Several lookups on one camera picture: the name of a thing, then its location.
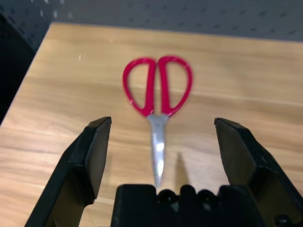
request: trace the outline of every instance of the scissor handle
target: scissor handle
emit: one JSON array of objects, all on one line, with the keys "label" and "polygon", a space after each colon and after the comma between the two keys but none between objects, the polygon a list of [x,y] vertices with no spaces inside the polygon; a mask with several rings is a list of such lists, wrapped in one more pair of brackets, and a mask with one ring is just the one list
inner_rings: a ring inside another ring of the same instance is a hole
[{"label": "scissor handle", "polygon": [[[148,76],[147,76],[147,85],[146,85],[146,95],[145,95],[145,106],[140,108],[138,104],[135,102],[131,91],[128,86],[128,77],[131,70],[140,64],[149,64]],[[126,66],[123,72],[123,87],[126,93],[127,98],[130,103],[134,106],[134,108],[141,113],[143,116],[147,117],[151,113],[153,113],[153,99],[154,99],[154,83],[155,83],[155,74],[156,74],[157,63],[152,58],[139,58],[134,61],[131,61]]]},{"label": "scissor handle", "polygon": [[[176,62],[180,64],[186,70],[187,79],[188,79],[187,87],[183,97],[181,98],[180,102],[173,108],[170,107],[170,102],[169,102],[169,85],[168,85],[167,71],[166,71],[166,64],[170,62]],[[160,69],[161,89],[162,89],[161,110],[162,113],[167,114],[169,117],[171,117],[182,107],[182,105],[187,100],[193,83],[193,73],[189,64],[185,60],[179,58],[178,56],[163,56],[159,59],[158,66]]]}]

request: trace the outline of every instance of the wood grain surface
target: wood grain surface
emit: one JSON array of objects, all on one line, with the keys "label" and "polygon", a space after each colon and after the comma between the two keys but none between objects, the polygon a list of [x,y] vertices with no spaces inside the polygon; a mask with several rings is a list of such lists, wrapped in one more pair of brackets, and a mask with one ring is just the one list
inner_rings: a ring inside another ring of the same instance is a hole
[{"label": "wood grain surface", "polygon": [[[166,128],[163,188],[217,192],[227,184],[214,127],[248,127],[303,194],[303,44],[174,32],[52,24],[0,128],[0,226],[27,221],[61,154],[92,120],[111,116],[107,164],[96,202],[80,226],[110,226],[123,183],[153,183],[150,128],[129,104],[122,73],[135,58],[184,58],[191,95]],[[147,67],[131,75],[143,104]],[[169,65],[171,101],[186,76]],[[157,105],[159,112],[159,80]]]}]

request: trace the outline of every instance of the pegboard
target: pegboard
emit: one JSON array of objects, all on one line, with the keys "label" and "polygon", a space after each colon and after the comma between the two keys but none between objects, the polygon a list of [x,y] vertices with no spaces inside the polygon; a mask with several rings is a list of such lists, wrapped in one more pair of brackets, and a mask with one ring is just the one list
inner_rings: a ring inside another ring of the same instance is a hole
[{"label": "pegboard", "polygon": [[53,21],[302,41],[302,9],[301,0],[0,0],[35,49]]}]

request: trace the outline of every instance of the scissors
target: scissors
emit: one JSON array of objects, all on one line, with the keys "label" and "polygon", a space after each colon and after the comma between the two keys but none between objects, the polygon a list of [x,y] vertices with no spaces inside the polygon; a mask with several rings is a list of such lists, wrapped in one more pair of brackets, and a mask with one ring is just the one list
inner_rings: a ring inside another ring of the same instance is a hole
[{"label": "scissors", "polygon": [[[187,73],[187,88],[180,102],[175,106],[171,107],[169,103],[169,85],[167,78],[166,65],[170,62],[177,63],[181,65]],[[141,64],[148,64],[148,77],[146,85],[146,95],[145,95],[145,106],[140,108],[135,102],[129,86],[128,78],[130,72],[133,68]],[[155,73],[156,68],[159,67],[160,70],[160,80],[161,80],[161,115],[155,115],[154,112],[154,86],[155,86]],[[153,158],[153,170],[155,177],[155,185],[159,187],[161,183],[161,178],[164,169],[164,130],[165,125],[170,117],[172,117],[185,103],[188,98],[191,86],[193,83],[193,73],[189,64],[177,56],[163,56],[158,62],[152,58],[139,58],[131,61],[126,66],[123,72],[123,87],[127,98],[129,99],[131,105],[144,117],[147,118],[151,125],[151,141],[152,141],[152,158]]]}]

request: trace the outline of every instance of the scissor blade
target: scissor blade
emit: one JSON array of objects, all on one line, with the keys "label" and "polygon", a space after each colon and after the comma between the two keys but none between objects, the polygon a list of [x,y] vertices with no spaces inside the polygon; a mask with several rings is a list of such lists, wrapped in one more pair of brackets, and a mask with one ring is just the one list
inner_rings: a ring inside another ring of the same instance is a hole
[{"label": "scissor blade", "polygon": [[165,114],[162,114],[161,116],[150,114],[147,119],[151,124],[152,158],[155,185],[156,187],[159,187],[164,169],[164,129],[168,116]]}]

